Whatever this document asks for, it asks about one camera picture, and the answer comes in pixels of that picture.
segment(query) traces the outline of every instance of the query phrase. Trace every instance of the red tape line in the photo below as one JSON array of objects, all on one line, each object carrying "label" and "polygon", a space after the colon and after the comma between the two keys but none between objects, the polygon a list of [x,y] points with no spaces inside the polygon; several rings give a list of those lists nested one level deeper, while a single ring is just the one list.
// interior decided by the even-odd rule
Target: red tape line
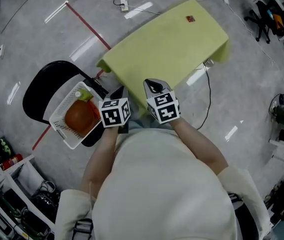
[{"label": "red tape line", "polygon": [[100,41],[105,45],[105,47],[109,50],[111,50],[111,46],[108,45],[108,43],[98,34],[98,32],[95,31],[94,28],[91,27],[91,25],[89,23],[87,23],[85,21],[85,19],[83,19],[83,17],[77,13],[76,10],[73,9],[72,6],[69,5],[69,3],[66,3],[66,6],[76,15],[79,17],[79,19],[93,32],[94,35],[96,35],[96,37],[98,39],[100,39]]},{"label": "red tape line", "polygon": [[45,131],[41,134],[40,138],[38,138],[38,140],[36,141],[36,143],[34,144],[34,146],[32,147],[32,150],[34,150],[36,148],[36,146],[38,145],[38,143],[41,141],[41,139],[44,137],[44,135],[47,133],[47,131],[51,128],[51,126],[49,125]]}]

